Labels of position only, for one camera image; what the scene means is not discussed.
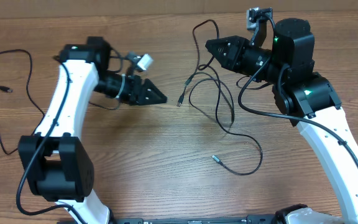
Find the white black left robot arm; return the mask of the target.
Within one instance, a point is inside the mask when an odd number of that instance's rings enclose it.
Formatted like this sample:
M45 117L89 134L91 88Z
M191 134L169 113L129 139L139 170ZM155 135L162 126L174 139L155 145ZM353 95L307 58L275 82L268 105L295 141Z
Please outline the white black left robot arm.
M94 166L81 143L86 110L94 92L127 105L156 105L167 97L140 73L153 60L148 54L121 56L102 37L68 44L56 58L59 75L50 106L30 136L18 143L24 173L19 186L65 209L75 223L114 223L112 210L97 196Z

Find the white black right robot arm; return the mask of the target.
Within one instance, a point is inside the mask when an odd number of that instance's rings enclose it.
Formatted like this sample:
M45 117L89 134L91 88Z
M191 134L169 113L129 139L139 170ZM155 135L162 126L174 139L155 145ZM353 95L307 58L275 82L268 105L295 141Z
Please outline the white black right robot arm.
M342 222L358 223L358 145L334 87L314 71L309 22L276 22L269 50L236 35L205 46L223 68L271 84L275 117L289 120L312 147L336 194Z

